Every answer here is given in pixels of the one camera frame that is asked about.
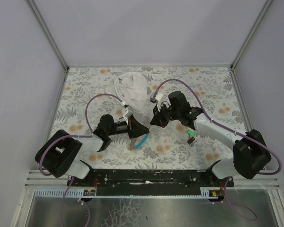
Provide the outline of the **black tagged key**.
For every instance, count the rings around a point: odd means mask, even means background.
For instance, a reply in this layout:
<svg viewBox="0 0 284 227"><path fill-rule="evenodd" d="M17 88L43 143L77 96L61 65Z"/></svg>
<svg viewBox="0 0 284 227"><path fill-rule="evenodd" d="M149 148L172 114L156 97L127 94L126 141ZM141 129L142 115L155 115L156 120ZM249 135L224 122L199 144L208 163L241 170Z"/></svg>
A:
<svg viewBox="0 0 284 227"><path fill-rule="evenodd" d="M191 137L187 140L187 143L190 147L192 147L195 144L195 142L196 142L195 137Z"/></svg>

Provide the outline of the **blue key tag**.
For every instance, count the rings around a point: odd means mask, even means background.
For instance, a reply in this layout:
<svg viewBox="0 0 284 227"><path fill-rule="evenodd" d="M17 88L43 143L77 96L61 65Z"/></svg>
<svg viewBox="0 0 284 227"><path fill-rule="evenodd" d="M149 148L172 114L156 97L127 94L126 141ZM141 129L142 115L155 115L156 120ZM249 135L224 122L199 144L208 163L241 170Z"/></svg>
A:
<svg viewBox="0 0 284 227"><path fill-rule="evenodd" d="M149 138L150 136L150 133L147 133L144 135L144 137L134 145L134 149L137 150L137 149L140 149L146 142L147 142L147 139Z"/></svg>

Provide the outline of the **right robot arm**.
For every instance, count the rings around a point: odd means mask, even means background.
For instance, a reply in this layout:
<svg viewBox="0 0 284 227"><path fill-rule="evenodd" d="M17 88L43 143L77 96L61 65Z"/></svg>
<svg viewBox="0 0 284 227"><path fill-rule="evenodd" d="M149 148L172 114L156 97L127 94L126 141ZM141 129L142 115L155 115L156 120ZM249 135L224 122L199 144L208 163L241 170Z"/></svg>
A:
<svg viewBox="0 0 284 227"><path fill-rule="evenodd" d="M271 161L271 155L261 133L257 130L237 132L221 123L210 120L202 108L186 100L180 91L169 94L169 106L163 103L161 93L152 93L150 101L155 103L151 125L165 128L170 121L179 121L190 129L205 133L218 140L233 152L233 157L216 162L211 166L218 179L241 175L253 179Z"/></svg>

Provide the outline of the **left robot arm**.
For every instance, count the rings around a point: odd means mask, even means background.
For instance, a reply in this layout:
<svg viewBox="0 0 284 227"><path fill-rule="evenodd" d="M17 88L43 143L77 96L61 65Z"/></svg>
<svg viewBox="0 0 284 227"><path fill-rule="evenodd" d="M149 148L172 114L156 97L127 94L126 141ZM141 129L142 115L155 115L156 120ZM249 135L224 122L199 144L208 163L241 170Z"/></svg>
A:
<svg viewBox="0 0 284 227"><path fill-rule="evenodd" d="M127 134L131 140L130 147L140 148L149 136L149 129L139 123L133 115L124 121L115 122L109 114L101 116L100 121L91 136L70 135L64 130L58 130L39 149L35 161L43 175L53 175L59 178L72 175L83 179L89 173L89 167L82 161L76 161L80 149L91 152L101 152L111 144L111 136Z"/></svg>

